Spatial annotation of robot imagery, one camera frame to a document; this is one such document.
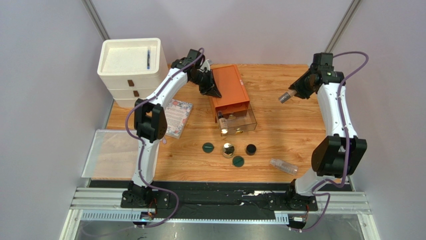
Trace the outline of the beige foundation tube grey cap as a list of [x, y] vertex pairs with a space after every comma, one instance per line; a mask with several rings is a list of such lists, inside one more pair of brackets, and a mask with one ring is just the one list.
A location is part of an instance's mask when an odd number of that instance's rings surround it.
[[294, 89], [289, 89], [283, 95], [281, 95], [278, 100], [283, 104], [288, 101], [290, 98], [294, 97], [297, 94], [297, 91]]

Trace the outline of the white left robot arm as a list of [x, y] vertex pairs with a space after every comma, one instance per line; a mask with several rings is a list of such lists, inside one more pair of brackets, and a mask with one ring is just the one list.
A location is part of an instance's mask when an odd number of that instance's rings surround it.
[[127, 190], [122, 193], [122, 208], [147, 208], [154, 202], [156, 187], [152, 182], [160, 141], [168, 129], [165, 108], [188, 82], [197, 85], [203, 96], [222, 97], [202, 47], [190, 49], [186, 57], [175, 60], [159, 87], [146, 99], [137, 99], [126, 116], [125, 129], [138, 140], [138, 159]]

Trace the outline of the orange drawer box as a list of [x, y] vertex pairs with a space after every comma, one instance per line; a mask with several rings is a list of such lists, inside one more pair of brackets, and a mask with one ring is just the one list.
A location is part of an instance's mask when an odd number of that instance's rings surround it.
[[212, 70], [214, 80], [222, 97], [209, 97], [214, 122], [217, 123], [217, 112], [221, 111], [228, 118], [244, 117], [248, 113], [250, 98], [237, 65], [228, 65]]

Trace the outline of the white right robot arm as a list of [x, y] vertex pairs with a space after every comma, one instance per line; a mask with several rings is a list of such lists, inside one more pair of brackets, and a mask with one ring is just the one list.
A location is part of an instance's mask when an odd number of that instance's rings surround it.
[[290, 209], [309, 205], [316, 191], [327, 183], [341, 188], [368, 147], [351, 122], [346, 103], [348, 77], [335, 71], [333, 59], [332, 53], [314, 54], [309, 69], [279, 98], [284, 103], [292, 97], [309, 99], [316, 94], [325, 125], [325, 138], [311, 155], [311, 168], [294, 179], [286, 191], [285, 202]]

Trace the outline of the clear orange drawer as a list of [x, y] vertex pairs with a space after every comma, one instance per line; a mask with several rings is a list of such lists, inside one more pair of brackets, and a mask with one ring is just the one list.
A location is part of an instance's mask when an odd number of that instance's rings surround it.
[[251, 105], [248, 105], [248, 109], [246, 111], [240, 111], [236, 113], [225, 114], [222, 111], [222, 114], [227, 120], [228, 132], [226, 134], [221, 133], [221, 128], [218, 123], [218, 111], [216, 112], [216, 122], [218, 124], [220, 130], [220, 136], [225, 137], [229, 135], [239, 135], [242, 133], [246, 133], [249, 131], [254, 131], [257, 127], [257, 120], [254, 115], [253, 109]]

